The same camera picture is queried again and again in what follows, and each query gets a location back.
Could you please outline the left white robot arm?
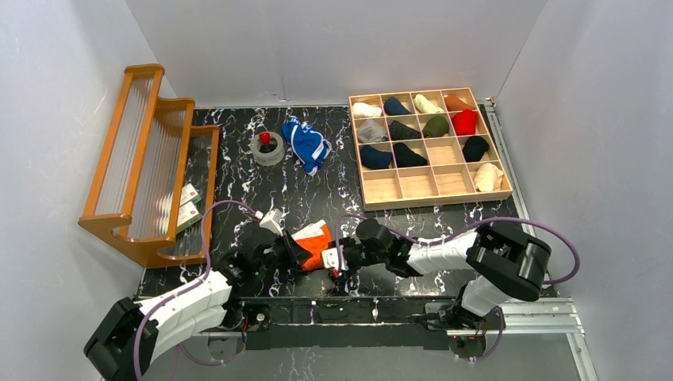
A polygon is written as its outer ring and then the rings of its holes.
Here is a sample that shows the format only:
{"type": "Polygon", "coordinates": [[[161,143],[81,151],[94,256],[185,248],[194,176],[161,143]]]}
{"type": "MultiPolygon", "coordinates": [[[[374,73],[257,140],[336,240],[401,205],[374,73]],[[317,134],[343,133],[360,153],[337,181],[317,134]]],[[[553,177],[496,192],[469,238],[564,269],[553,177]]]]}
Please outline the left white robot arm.
{"type": "Polygon", "coordinates": [[[312,260],[318,242],[329,235],[325,222],[296,233],[279,226],[278,210],[256,213],[260,226],[233,250],[210,259],[210,269],[189,283],[160,296],[113,304],[84,345],[83,354],[105,380],[141,380],[154,360],[196,333],[221,325],[227,303],[264,270],[291,257],[312,260]]]}

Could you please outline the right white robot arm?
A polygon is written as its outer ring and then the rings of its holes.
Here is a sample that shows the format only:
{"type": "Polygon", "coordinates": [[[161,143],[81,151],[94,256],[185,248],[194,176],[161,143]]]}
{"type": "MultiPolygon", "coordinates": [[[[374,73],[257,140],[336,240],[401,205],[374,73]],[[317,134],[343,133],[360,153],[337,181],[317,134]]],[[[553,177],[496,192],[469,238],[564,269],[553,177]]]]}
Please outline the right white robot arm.
{"type": "Polygon", "coordinates": [[[444,324],[466,324],[510,299],[538,300],[550,255],[548,244],[507,221],[489,221],[453,238],[426,240],[402,237],[369,218],[358,225],[356,239],[329,243],[320,259],[321,266],[334,273],[384,264],[404,278],[471,268],[476,278],[460,288],[450,307],[434,313],[444,324]]]}

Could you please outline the orange underwear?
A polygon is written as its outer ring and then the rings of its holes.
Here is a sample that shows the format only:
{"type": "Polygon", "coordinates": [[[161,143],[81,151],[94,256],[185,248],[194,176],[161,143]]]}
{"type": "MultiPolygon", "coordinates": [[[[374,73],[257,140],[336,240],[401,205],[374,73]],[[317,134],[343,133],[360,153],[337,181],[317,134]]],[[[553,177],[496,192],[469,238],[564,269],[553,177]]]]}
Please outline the orange underwear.
{"type": "Polygon", "coordinates": [[[298,260],[303,271],[316,271],[324,268],[322,252],[329,248],[332,241],[331,233],[324,220],[305,226],[291,237],[310,254],[308,259],[298,260]]]}

